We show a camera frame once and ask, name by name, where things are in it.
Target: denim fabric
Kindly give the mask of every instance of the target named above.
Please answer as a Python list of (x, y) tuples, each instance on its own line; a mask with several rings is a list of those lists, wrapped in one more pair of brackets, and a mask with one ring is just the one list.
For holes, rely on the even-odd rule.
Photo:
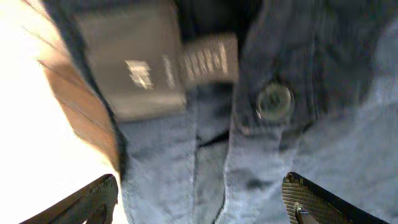
[[(94, 91), (69, 18), (126, 2), (47, 2)], [(178, 5), (185, 41), (238, 33), (239, 83), (190, 90), (182, 114), (115, 125), (127, 143), (122, 193), (129, 223), (288, 223), (281, 197), (288, 172), (396, 220), (398, 2), (264, 0), (247, 24), (230, 19), (253, 13), (237, 12), (237, 2)], [(283, 121), (256, 114), (269, 82), (294, 94), (294, 111)]]

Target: denim shirt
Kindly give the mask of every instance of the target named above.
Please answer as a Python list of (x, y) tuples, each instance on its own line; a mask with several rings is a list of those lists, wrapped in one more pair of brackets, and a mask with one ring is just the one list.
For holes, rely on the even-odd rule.
[[(45, 2), (104, 102), (70, 18), (129, 2)], [(180, 2), (191, 9), (182, 13), (186, 39), (225, 31), (211, 16), (223, 8), (211, 2)], [(288, 172), (396, 222), (398, 2), (263, 0), (257, 10), (238, 35), (237, 84), (194, 88), (182, 114), (114, 124), (129, 223), (288, 223), (281, 193)], [(294, 96), (291, 113), (277, 121), (258, 113), (270, 83)]]

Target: blue fabric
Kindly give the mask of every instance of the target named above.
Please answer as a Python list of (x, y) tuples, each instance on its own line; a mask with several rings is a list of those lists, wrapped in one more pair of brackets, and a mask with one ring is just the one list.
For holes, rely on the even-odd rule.
[[(94, 91), (71, 15), (127, 2), (46, 3)], [(205, 13), (215, 0), (200, 2), (208, 4), (202, 11), (199, 1), (179, 3), (185, 40), (245, 30)], [(238, 35), (238, 84), (198, 86), (182, 114), (115, 125), (126, 139), (129, 223), (288, 223), (280, 188), (291, 171), (396, 220), (398, 2), (264, 0), (259, 9)], [(270, 81), (295, 96), (294, 112), (280, 122), (256, 114), (256, 98)]]

